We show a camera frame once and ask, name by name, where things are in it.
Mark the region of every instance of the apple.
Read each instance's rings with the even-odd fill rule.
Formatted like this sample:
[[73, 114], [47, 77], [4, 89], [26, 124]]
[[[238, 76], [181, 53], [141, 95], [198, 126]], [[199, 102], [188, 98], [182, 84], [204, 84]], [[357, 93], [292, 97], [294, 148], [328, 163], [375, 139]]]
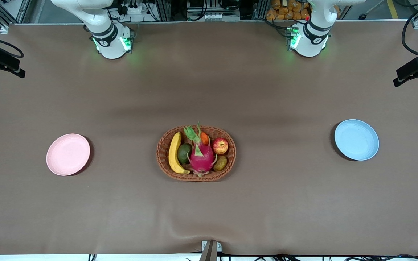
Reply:
[[224, 138], [217, 138], [212, 143], [212, 149], [217, 155], [222, 155], [229, 149], [229, 142]]

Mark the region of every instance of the pink plate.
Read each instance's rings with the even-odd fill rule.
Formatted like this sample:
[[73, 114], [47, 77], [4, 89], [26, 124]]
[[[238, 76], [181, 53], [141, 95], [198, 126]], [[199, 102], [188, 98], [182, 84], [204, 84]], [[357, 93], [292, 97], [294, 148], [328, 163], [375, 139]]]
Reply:
[[51, 144], [46, 164], [56, 175], [67, 176], [79, 172], [90, 158], [90, 144], [82, 135], [65, 134]]

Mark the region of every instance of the yellow banana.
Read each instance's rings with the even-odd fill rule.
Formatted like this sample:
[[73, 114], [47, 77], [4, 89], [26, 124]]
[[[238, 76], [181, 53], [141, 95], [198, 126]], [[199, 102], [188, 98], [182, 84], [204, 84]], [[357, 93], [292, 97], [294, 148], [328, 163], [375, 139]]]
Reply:
[[172, 138], [171, 147], [169, 148], [169, 164], [175, 173], [189, 174], [189, 170], [184, 169], [177, 159], [177, 151], [181, 144], [181, 132], [177, 132]]

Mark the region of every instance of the orange carrot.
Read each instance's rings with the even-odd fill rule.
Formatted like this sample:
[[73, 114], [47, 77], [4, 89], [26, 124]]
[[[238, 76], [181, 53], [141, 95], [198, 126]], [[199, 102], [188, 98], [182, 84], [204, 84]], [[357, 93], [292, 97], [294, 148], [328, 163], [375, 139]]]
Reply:
[[209, 145], [209, 136], [204, 132], [201, 132], [201, 141], [204, 145]]

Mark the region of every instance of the green avocado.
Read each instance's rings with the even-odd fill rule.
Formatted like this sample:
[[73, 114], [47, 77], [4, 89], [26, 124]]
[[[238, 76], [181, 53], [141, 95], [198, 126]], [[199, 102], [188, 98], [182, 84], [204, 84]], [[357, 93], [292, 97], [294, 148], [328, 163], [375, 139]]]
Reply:
[[177, 151], [177, 158], [179, 159], [179, 162], [181, 164], [188, 164], [188, 158], [187, 158], [187, 153], [188, 155], [191, 154], [191, 145], [190, 144], [182, 144], [179, 147], [179, 150]]

